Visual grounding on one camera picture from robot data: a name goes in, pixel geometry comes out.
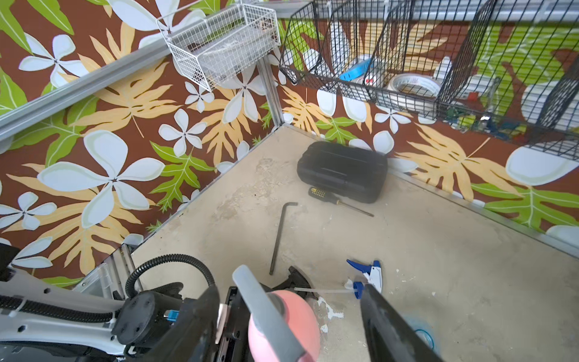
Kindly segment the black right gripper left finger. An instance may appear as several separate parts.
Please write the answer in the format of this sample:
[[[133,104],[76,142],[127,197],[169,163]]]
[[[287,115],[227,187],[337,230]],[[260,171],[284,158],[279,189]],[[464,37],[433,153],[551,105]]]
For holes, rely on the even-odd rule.
[[[128,287],[129,361],[208,361],[214,352],[219,292],[211,285],[197,299],[184,298],[181,284],[137,292]],[[163,314],[179,310],[170,323]]]

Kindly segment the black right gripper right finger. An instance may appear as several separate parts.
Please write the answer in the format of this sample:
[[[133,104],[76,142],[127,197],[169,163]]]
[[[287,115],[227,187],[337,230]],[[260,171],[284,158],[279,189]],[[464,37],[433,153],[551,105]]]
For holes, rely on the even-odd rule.
[[[360,299],[369,357],[376,361],[441,361],[374,286]]]

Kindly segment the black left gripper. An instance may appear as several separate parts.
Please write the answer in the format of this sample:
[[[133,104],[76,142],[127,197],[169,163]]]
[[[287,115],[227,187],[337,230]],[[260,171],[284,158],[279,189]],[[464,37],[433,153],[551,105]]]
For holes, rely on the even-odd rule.
[[[288,272],[288,278],[271,288],[273,291],[292,291],[303,299],[317,298],[315,292],[296,290],[296,288],[312,289],[306,276],[294,266],[290,266]],[[228,314],[214,360],[220,362],[253,361],[248,338],[250,311],[237,287],[229,288],[226,306],[228,307]]]

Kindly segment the pink grey spray nozzle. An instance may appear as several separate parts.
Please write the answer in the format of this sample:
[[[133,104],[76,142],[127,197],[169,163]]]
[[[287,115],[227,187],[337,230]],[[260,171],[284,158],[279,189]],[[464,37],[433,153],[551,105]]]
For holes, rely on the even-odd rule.
[[[262,335],[278,360],[307,361],[309,358],[307,351],[301,346],[252,271],[246,265],[240,265],[233,272],[232,278],[247,308],[253,314],[254,324],[262,328]]]

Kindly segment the opaque pink spray bottle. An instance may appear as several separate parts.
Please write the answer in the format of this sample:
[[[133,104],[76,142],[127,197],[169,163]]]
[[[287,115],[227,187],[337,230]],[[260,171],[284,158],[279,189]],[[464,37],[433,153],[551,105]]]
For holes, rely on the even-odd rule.
[[[321,351],[321,334],[313,309],[303,298],[291,291],[272,291],[267,295],[300,345],[313,361],[317,361]],[[269,342],[254,323],[253,315],[250,316],[248,326],[248,341],[253,360],[278,361]]]

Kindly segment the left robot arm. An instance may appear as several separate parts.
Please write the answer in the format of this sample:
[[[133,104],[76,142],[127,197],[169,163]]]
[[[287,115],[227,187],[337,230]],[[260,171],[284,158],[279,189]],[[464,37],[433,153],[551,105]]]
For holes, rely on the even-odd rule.
[[[133,271],[125,299],[106,299],[49,285],[16,268],[24,252],[1,246],[1,343],[37,348],[87,361],[315,361],[321,351],[318,321],[307,285],[292,269],[276,288],[252,280],[247,268],[222,303],[208,267],[193,256],[156,257]],[[200,297],[181,296],[182,284],[138,291],[139,277],[169,262],[195,267],[208,287]]]

